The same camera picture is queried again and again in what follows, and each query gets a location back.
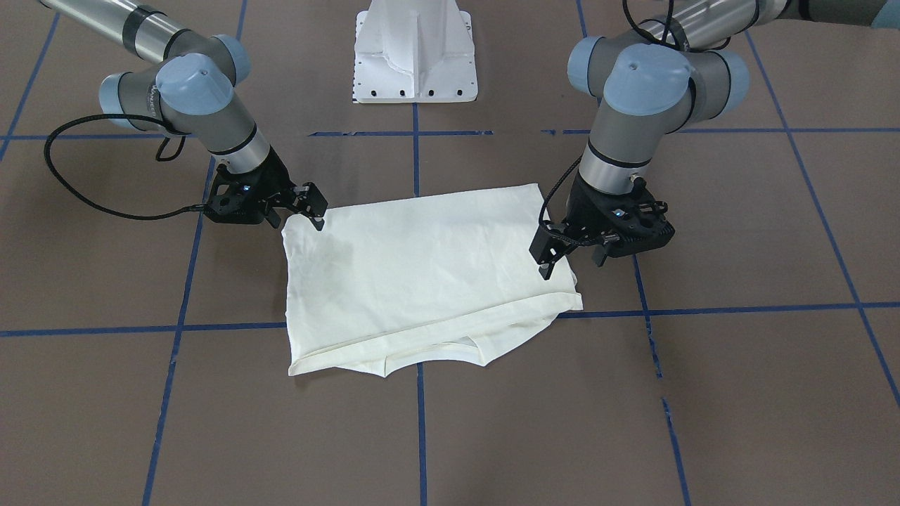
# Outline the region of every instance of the gray floor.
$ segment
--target gray floor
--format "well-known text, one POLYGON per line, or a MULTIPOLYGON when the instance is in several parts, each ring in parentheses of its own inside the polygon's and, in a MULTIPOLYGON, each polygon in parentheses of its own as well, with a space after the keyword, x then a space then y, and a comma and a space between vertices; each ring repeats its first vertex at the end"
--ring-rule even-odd
MULTIPOLYGON (((547 191, 596 109, 569 51, 622 32, 619 4, 460 3, 479 98, 418 106, 350 102, 367 0, 155 6, 242 40, 242 100, 334 206, 547 191)), ((3 505, 900 504, 900 32, 736 36, 746 102, 650 174, 668 247, 600 270, 579 251, 585 312, 486 368, 386 380, 286 375, 277 231, 123 221, 52 179, 44 137, 144 62, 36 2, 0 5, 0 43, 3 505)), ((60 170, 101 203, 202 198, 196 140, 160 165, 157 137, 71 133, 60 170)))

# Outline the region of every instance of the white cloth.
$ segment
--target white cloth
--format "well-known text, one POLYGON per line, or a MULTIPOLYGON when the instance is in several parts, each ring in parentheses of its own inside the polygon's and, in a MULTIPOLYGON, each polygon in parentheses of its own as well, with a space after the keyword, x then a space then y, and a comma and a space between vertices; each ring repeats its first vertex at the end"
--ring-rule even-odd
POLYGON ((525 185, 329 209, 323 231, 289 218, 288 374, 486 366, 581 309, 566 259, 545 281, 528 252, 542 201, 525 185))

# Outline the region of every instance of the black cable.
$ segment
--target black cable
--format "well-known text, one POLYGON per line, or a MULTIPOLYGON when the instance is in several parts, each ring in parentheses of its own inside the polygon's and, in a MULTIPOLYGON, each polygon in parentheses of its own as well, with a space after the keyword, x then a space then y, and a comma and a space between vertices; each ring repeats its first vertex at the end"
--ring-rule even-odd
MULTIPOLYGON (((140 214, 128 214, 128 213, 126 213, 126 212, 118 212, 118 211, 115 211, 115 210, 113 210, 113 209, 109 209, 108 207, 103 207, 102 205, 100 205, 100 204, 98 204, 98 203, 95 203, 94 201, 92 201, 92 200, 90 200, 89 198, 85 197, 84 195, 80 194, 80 193, 79 193, 72 185, 70 185, 70 184, 68 183, 68 181, 66 181, 66 179, 65 179, 65 178, 57 171, 56 167, 53 165, 53 160, 50 158, 50 147, 53 145, 53 141, 56 140, 56 138, 57 138, 57 137, 59 136, 59 134, 61 134, 62 132, 66 131, 66 130, 72 128, 72 127, 75 127, 75 126, 78 126, 78 125, 80 125, 80 124, 83 124, 83 123, 97 122, 97 121, 100 121, 100 120, 138 120, 138 121, 143 121, 143 122, 151 122, 151 123, 155 123, 155 124, 157 124, 157 125, 162 126, 162 127, 165 128, 169 133, 172 133, 172 134, 175 134, 175 135, 184 135, 183 132, 179 132, 179 131, 174 131, 174 130, 172 130, 172 129, 170 128, 170 125, 166 124, 165 122, 162 122, 162 121, 160 121, 160 120, 158 120, 158 119, 156 119, 156 118, 150 117, 150 116, 141 116, 141 115, 139 115, 139 114, 94 114, 94 115, 91 115, 91 116, 85 116, 85 117, 83 117, 83 118, 78 118, 78 119, 76 119, 76 120, 73 120, 73 121, 68 122, 68 123, 66 123, 66 124, 64 124, 64 125, 59 126, 56 130, 54 130, 53 132, 50 133, 50 135, 47 136, 47 141, 44 143, 44 162, 47 163, 47 168, 50 169, 50 173, 51 173, 54 177, 56 177, 57 180, 58 180, 58 181, 59 181, 59 182, 60 182, 60 183, 61 183, 61 184, 62 184, 62 185, 63 185, 63 186, 64 186, 64 187, 72 194, 72 195, 74 195, 75 197, 77 197, 78 200, 80 200, 81 202, 86 203, 87 205, 93 207, 93 208, 96 209, 97 211, 105 212, 105 213, 107 213, 107 214, 111 214, 111 215, 113 215, 113 216, 118 216, 119 218, 125 218, 125 219, 127 219, 127 220, 139 220, 139 221, 163 220, 163 219, 165 219, 165 218, 171 218, 172 216, 176 216, 176 215, 181 214, 181 213, 183 213, 183 212, 198 212, 198 211, 202 211, 202 210, 206 207, 205 204, 203 204, 203 203, 198 203, 198 204, 194 204, 194 205, 186 205, 185 207, 182 207, 182 208, 177 209, 177 210, 172 211, 172 212, 166 212, 166 213, 163 213, 163 214, 154 214, 154 215, 151 215, 151 216, 145 216, 145 215, 140 215, 140 214)), ((160 149, 159 149, 159 151, 157 152, 157 156, 162 152, 162 149, 163 149, 165 146, 166 146, 166 143, 163 142, 163 145, 160 146, 160 149)), ((175 157, 177 157, 178 154, 179 154, 180 152, 181 152, 181 146, 178 147, 178 151, 175 153, 175 157)))
POLYGON ((569 166, 568 170, 565 171, 565 174, 563 174, 562 177, 560 177, 560 180, 557 181, 555 185, 553 185, 553 188, 550 190, 550 193, 547 194, 546 198, 544 199, 544 204, 541 205, 541 212, 537 216, 537 225, 539 227, 545 228, 547 231, 547 234, 554 239, 561 240, 562 242, 565 242, 566 244, 569 244, 569 245, 578 246, 580 248, 586 248, 587 246, 596 245, 597 237, 595 237, 593 239, 586 239, 586 240, 573 239, 565 234, 561 234, 560 232, 558 232, 556 230, 550 229, 549 227, 547 227, 547 224, 549 224, 551 222, 544 220, 544 213, 547 212, 547 205, 550 204, 550 199, 554 198, 554 194, 556 193, 556 190, 560 189, 560 186, 563 185, 563 182, 566 180, 567 177, 569 177, 569 174, 571 174, 572 171, 575 170, 575 168, 580 163, 581 163, 581 157, 578 157, 578 159, 576 159, 574 162, 572 162, 572 164, 569 166))
POLYGON ((669 11, 666 13, 666 23, 665 26, 662 27, 662 41, 667 42, 669 40, 669 31, 672 26, 672 14, 675 12, 675 0, 669 0, 669 11))
POLYGON ((159 144, 159 149, 157 149, 157 155, 153 158, 153 159, 155 159, 157 162, 170 162, 170 161, 172 161, 172 160, 178 158, 178 155, 181 154, 181 149, 185 146, 185 136, 184 136, 184 135, 181 136, 181 140, 178 142, 178 148, 175 149, 175 154, 172 155, 171 157, 162 158, 162 156, 163 156, 163 149, 165 149, 166 146, 168 146, 168 143, 169 143, 170 140, 172 140, 171 137, 166 137, 166 138, 163 139, 163 141, 159 144))
MULTIPOLYGON (((669 0, 669 2, 670 9, 674 11, 675 0, 669 0)), ((631 9, 628 8, 628 0, 622 0, 622 12, 625 14, 625 19, 628 21, 631 29, 651 44, 659 44, 673 50, 679 50, 678 44, 669 44, 665 40, 660 41, 659 39, 653 37, 647 30, 644 30, 643 28, 638 26, 637 23, 635 23, 634 17, 632 17, 631 15, 631 9)), ((671 18, 667 17, 666 20, 668 23, 663 27, 663 31, 666 33, 666 37, 668 37, 668 32, 671 32, 671 18)))
MULTIPOLYGON (((653 18, 645 19, 645 20, 641 21, 641 24, 647 23, 649 21, 653 21, 653 22, 657 22, 657 23, 661 24, 662 25, 662 39, 661 40, 654 38, 647 30, 644 30, 643 28, 640 27, 640 25, 638 23, 635 22, 634 17, 632 17, 632 15, 631 15, 631 10, 628 8, 628 0, 622 0, 622 11, 623 11, 623 13, 625 13, 625 18, 628 20, 628 24, 631 25, 632 30, 634 30, 635 33, 637 33, 638 35, 640 35, 641 37, 643 37, 644 39, 649 41, 651 44, 658 44, 660 46, 664 46, 666 48, 670 48, 673 50, 678 50, 678 51, 681 50, 677 40, 675 40, 675 42, 672 44, 669 44, 668 42, 666 42, 666 40, 669 38, 669 35, 672 33, 671 24, 672 24, 672 20, 674 19, 672 16, 674 15, 674 12, 675 12, 675 0, 669 0, 669 10, 666 13, 666 21, 665 22, 662 22, 658 19, 653 19, 653 18)), ((760 12, 760 2, 759 2, 759 0, 757 0, 756 1, 756 14, 753 16, 753 21, 751 21, 750 25, 748 25, 747 28, 750 28, 751 26, 753 26, 756 23, 756 20, 759 19, 759 15, 760 15, 759 12, 760 12)), ((731 43, 731 37, 728 37, 727 39, 724 40, 724 42, 721 45, 716 46, 714 48, 705 48, 702 50, 690 49, 690 50, 688 50, 688 52, 702 53, 704 51, 710 51, 710 50, 723 50, 723 49, 727 48, 728 44, 730 44, 730 43, 731 43)))

